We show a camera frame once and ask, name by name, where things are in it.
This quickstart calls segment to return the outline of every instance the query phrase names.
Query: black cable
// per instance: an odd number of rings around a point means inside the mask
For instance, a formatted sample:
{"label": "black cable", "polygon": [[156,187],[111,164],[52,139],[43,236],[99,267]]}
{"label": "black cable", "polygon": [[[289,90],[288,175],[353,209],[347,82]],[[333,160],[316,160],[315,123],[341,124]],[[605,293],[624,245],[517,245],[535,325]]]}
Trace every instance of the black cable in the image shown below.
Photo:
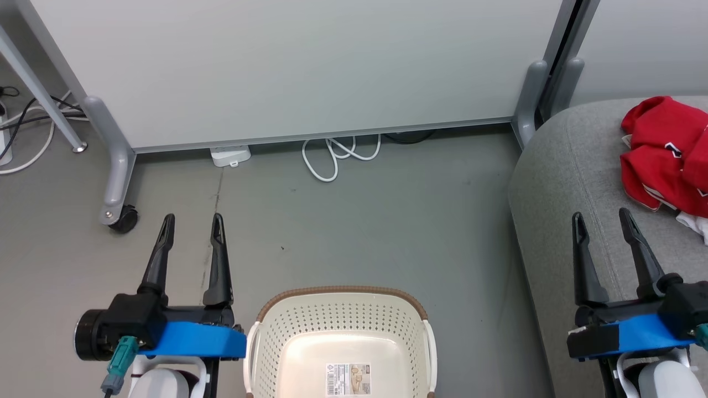
{"label": "black cable", "polygon": [[64,101],[64,100],[62,100],[62,99],[60,99],[60,98],[57,98],[57,97],[55,97],[55,96],[50,96],[50,97],[52,97],[52,99],[53,99],[54,101],[56,101],[56,102],[58,102],[58,103],[61,103],[62,105],[66,105],[66,106],[70,107],[71,109],[76,109],[76,110],[78,110],[79,112],[83,112],[83,111],[84,111],[84,110],[81,109],[80,107],[78,107],[78,106],[76,106],[76,105],[72,105],[72,104],[70,104],[70,103],[68,103],[68,102],[66,102],[66,101]]}
{"label": "black cable", "polygon": [[[86,115],[83,113],[63,113],[65,118],[85,118]],[[37,120],[44,120],[44,119],[50,119],[52,118],[51,116],[40,116],[37,118],[31,118],[27,120],[23,120],[22,123],[12,123],[11,125],[0,125],[0,130],[7,130],[9,128],[15,127],[17,125],[26,125],[27,123],[31,122],[36,122]]]}
{"label": "black cable", "polygon": [[[15,90],[15,94],[8,94],[5,92],[7,89]],[[20,95],[20,91],[16,87],[12,86],[0,86],[0,97],[17,97]]]}
{"label": "black cable", "polygon": [[428,138],[432,137],[433,134],[435,134],[436,132],[437,132],[437,130],[429,130],[424,136],[418,138],[417,140],[411,140],[411,141],[395,138],[391,134],[384,134],[384,137],[386,137],[387,139],[389,139],[397,144],[410,145],[410,144],[418,144],[419,142],[423,142],[423,141],[427,140]]}
{"label": "black cable", "polygon": [[12,135],[10,136],[10,140],[7,142],[7,145],[5,146],[5,149],[3,149],[3,152],[0,154],[0,159],[5,156],[8,150],[10,150],[10,146],[12,145],[12,141],[15,140],[15,136],[17,135],[17,132],[20,131],[20,125],[22,125],[22,120],[25,118],[25,115],[27,115],[27,109],[32,106],[32,104],[36,101],[36,98],[32,98],[30,102],[27,103],[27,106],[25,106],[25,109],[22,111],[22,114],[20,115],[20,118],[17,119],[17,123],[15,126],[15,130],[12,131]]}

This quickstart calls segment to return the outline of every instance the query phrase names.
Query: cable connector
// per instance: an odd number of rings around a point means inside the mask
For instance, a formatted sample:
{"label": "cable connector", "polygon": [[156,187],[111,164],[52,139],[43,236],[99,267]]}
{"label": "cable connector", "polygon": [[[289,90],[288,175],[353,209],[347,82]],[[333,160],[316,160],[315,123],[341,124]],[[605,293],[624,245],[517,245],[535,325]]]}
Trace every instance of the cable connector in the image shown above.
{"label": "cable connector", "polygon": [[138,349],[137,339],[133,336],[123,336],[118,341],[118,346],[115,347],[113,357],[108,363],[108,374],[101,383],[101,391],[107,397],[120,394],[125,374],[132,365]]}
{"label": "cable connector", "polygon": [[708,324],[700,324],[696,328],[696,344],[708,350]]}

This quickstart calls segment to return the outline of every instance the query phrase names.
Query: perforated basket wall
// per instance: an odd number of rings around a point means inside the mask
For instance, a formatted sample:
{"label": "perforated basket wall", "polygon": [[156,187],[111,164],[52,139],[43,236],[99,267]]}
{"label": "perforated basket wall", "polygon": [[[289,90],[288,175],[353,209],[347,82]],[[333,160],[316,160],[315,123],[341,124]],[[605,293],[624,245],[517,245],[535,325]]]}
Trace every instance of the perforated basket wall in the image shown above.
{"label": "perforated basket wall", "polygon": [[[390,289],[378,290],[400,292]],[[251,386],[254,397],[275,398],[283,347],[298,334],[318,331],[374,331],[388,334],[389,338],[408,349],[411,396],[426,397],[430,370],[423,319],[427,319],[427,314],[415,299],[404,292],[400,293],[413,300],[417,308],[404,298],[382,292],[293,295],[272,305],[273,300],[278,299],[275,297],[259,315],[262,324],[259,329],[257,367],[252,375],[254,384]]]}

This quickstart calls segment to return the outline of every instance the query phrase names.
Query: laundry basket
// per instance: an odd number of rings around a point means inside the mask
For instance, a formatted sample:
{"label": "laundry basket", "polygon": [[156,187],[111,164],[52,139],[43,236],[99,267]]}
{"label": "laundry basket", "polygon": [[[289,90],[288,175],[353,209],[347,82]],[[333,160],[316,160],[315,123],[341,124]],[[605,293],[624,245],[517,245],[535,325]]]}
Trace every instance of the laundry basket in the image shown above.
{"label": "laundry basket", "polygon": [[251,327],[247,398],[434,398],[428,315],[408,293],[367,286],[290,290]]}

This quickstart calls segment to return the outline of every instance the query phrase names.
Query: red shirt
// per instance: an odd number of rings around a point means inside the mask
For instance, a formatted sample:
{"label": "red shirt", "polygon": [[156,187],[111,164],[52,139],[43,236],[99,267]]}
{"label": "red shirt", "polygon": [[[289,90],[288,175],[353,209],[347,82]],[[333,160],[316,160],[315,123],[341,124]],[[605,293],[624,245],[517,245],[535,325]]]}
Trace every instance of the red shirt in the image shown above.
{"label": "red shirt", "polygon": [[619,157],[627,195],[655,211],[665,203],[708,217],[708,113],[653,97],[627,113],[622,129],[632,135]]}

